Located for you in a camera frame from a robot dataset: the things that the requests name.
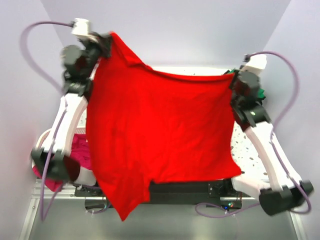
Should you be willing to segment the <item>red t shirt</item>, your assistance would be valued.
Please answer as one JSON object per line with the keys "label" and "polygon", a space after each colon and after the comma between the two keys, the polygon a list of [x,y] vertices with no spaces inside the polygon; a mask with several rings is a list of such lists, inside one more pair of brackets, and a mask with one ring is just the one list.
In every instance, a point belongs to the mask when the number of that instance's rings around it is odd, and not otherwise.
{"label": "red t shirt", "polygon": [[156,71],[114,32],[87,106],[97,182],[121,220],[150,200],[150,183],[206,182],[241,174],[231,155],[233,74]]}

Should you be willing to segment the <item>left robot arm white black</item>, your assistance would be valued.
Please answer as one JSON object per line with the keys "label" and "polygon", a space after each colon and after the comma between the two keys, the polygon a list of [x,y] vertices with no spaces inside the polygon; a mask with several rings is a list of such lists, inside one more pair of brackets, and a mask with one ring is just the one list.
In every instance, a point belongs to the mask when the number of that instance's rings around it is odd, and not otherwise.
{"label": "left robot arm white black", "polygon": [[71,157],[78,122],[90,100],[95,67],[100,58],[111,56],[112,36],[97,33],[80,40],[83,48],[68,45],[62,51],[64,85],[59,109],[51,129],[44,132],[31,150],[32,169],[51,191],[63,184],[86,185],[86,191],[99,196],[104,184],[91,170]]}

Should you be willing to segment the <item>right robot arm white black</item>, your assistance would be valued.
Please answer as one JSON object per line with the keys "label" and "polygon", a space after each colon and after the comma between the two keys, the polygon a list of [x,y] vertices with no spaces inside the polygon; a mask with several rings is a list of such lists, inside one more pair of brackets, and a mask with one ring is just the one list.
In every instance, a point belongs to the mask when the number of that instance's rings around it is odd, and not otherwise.
{"label": "right robot arm white black", "polygon": [[273,132],[271,119],[258,100],[260,78],[252,72],[237,70],[229,88],[234,119],[257,151],[268,182],[253,180],[242,173],[225,181],[223,192],[230,197],[238,192],[253,197],[269,216],[293,212],[304,202],[310,205],[314,187],[310,181],[303,181],[291,166]]}

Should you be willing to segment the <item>folded green t shirt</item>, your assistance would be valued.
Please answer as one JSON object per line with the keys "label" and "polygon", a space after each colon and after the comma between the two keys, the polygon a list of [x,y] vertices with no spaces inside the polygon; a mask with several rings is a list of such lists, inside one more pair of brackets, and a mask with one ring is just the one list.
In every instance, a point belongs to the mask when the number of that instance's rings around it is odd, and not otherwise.
{"label": "folded green t shirt", "polygon": [[[228,75],[228,74],[236,74],[239,70],[238,69],[228,69],[223,75]],[[262,88],[259,88],[258,92],[257,92],[257,99],[261,102],[263,101],[266,96],[265,96],[265,90]]]}

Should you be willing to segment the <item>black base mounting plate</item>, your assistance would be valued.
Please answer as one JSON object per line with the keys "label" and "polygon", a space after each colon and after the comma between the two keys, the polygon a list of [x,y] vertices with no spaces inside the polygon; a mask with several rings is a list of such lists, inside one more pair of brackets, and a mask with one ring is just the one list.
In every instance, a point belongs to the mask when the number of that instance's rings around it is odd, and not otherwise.
{"label": "black base mounting plate", "polygon": [[[84,207],[87,211],[101,213],[112,208],[110,201],[102,190],[95,186],[74,184],[74,196],[84,197]],[[211,182],[187,183],[151,183],[149,186],[150,199],[143,204],[152,205],[196,205],[209,203],[210,207],[218,206],[226,211],[242,208],[241,192],[233,189],[230,179]]]}

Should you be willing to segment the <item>magenta t shirt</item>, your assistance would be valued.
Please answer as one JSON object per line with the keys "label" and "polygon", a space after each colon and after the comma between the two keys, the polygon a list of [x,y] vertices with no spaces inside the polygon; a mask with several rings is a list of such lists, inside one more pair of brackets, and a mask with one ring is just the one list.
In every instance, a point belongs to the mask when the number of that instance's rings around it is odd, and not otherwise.
{"label": "magenta t shirt", "polygon": [[[48,152],[44,143],[49,136],[49,131],[44,132],[31,150],[32,171],[38,177],[43,177]],[[61,150],[53,152],[49,157],[49,164],[44,185],[55,192],[64,183],[75,182],[82,171],[90,171],[91,157],[85,134],[75,134],[71,144],[71,153],[66,155]]]}

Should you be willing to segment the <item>white perforated laundry basket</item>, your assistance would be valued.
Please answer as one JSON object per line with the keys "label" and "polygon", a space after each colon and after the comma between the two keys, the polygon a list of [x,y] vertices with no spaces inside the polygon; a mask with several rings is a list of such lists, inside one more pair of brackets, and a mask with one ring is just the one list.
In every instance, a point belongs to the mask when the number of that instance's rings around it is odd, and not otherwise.
{"label": "white perforated laundry basket", "polygon": [[48,163],[47,179],[76,182],[81,174],[92,169],[86,130],[76,128],[75,134],[67,138],[65,147],[58,146],[57,139],[52,141],[53,133],[50,129],[45,131],[31,150],[32,169],[41,177]]}

